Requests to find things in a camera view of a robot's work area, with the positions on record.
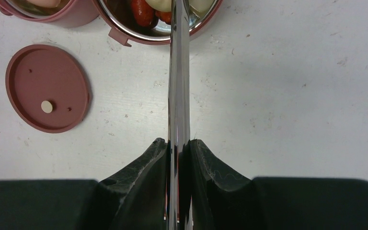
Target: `reflective metal surface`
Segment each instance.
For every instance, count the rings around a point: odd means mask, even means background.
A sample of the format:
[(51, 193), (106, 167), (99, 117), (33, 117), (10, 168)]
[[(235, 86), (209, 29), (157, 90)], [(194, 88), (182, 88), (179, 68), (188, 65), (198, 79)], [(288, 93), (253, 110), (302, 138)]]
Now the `reflective metal surface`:
[(45, 18), (59, 12), (70, 0), (61, 0), (56, 8), (44, 8), (31, 4), (27, 0), (6, 0), (13, 8), (31, 18)]
[[(183, 183), (179, 179), (181, 159), (189, 154), (190, 141), (190, 33), (189, 33), (189, 3), (188, 0), (173, 0), (172, 28), (170, 45), (170, 79), (169, 79), (169, 144), (170, 144), (170, 177), (167, 181), (167, 229), (177, 230), (177, 214), (180, 200), (186, 197), (179, 196)], [(180, 213), (181, 226), (192, 229), (191, 213)]]
[[(152, 29), (137, 26), (133, 16), (127, 13), (131, 12), (127, 2), (127, 0), (99, 0), (101, 7), (112, 22), (124, 33), (145, 41), (168, 41), (170, 39), (171, 26), (162, 21), (159, 21)], [(217, 5), (218, 0), (214, 0), (206, 12), (189, 11), (189, 31), (201, 26)]]

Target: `food container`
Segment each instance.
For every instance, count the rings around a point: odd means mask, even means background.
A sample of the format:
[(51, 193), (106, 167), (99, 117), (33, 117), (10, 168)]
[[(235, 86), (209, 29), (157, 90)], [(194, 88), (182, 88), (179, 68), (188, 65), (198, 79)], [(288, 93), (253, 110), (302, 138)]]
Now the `food container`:
[[(128, 41), (147, 44), (165, 45), (170, 43), (171, 27), (161, 21), (153, 29), (136, 24), (129, 7), (129, 0), (92, 0), (99, 14), (111, 26), (109, 36), (124, 46), (131, 46)], [(190, 36), (199, 33), (213, 18), (223, 0), (214, 0), (210, 9), (203, 13), (190, 13)]]
[(50, 23), (65, 28), (88, 24), (98, 16), (98, 11), (92, 0), (69, 0), (68, 3), (53, 14), (47, 16), (36, 14), (35, 17), (31, 17), (29, 13), (10, 4), (8, 0), (0, 0), (0, 11), (8, 16), (15, 15), (24, 20)]

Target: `scratch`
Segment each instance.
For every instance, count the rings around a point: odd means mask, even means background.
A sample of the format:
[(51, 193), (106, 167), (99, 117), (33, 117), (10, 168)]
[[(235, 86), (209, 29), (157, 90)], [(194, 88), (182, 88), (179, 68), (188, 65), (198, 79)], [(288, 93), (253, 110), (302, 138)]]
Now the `scratch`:
[(48, 40), (49, 42), (51, 42), (51, 43), (55, 43), (55, 44), (57, 44), (57, 42), (55, 42), (55, 41), (51, 40), (50, 38), (47, 38), (47, 40)]
[(191, 61), (191, 60), (193, 60), (196, 56), (198, 56), (198, 54), (195, 54), (195, 55), (190, 59), (190, 61)]
[(343, 60), (339, 61), (337, 64), (341, 66), (345, 66), (348, 61), (348, 57), (345, 57)]
[(80, 49), (79, 49), (79, 51), (78, 51), (78, 55), (81, 53), (81, 42), (80, 41), (78, 41), (78, 44), (80, 45)]

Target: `white food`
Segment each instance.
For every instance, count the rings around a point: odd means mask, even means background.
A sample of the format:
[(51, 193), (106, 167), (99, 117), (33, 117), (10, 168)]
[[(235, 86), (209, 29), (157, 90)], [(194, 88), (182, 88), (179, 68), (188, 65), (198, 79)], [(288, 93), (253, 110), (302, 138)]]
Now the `white food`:
[(61, 0), (27, 0), (27, 1), (36, 6), (46, 8), (56, 8), (61, 2)]
[(190, 6), (197, 12), (204, 12), (211, 8), (214, 0), (190, 0)]
[(146, 0), (153, 9), (161, 12), (171, 12), (171, 0)]
[[(171, 0), (146, 0), (147, 4), (153, 9), (161, 12), (171, 12)], [(214, 0), (190, 0), (192, 6), (197, 12), (204, 12), (214, 3)]]

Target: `stainless steel bowl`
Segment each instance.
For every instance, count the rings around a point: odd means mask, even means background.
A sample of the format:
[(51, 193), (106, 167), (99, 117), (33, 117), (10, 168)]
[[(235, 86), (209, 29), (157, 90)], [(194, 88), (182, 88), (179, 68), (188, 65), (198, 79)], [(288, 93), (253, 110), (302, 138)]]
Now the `stainless steel bowl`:
[(70, 0), (61, 0), (56, 8), (39, 7), (26, 0), (6, 0), (6, 2), (20, 13), (31, 18), (46, 18), (59, 12)]
[[(190, 12), (190, 32), (201, 26), (206, 18), (216, 11), (222, 0), (214, 0), (210, 9), (203, 13)], [(170, 40), (170, 25), (159, 20), (152, 28), (143, 28), (136, 24), (129, 0), (99, 0), (100, 6), (110, 20), (125, 34), (146, 42), (168, 42)]]

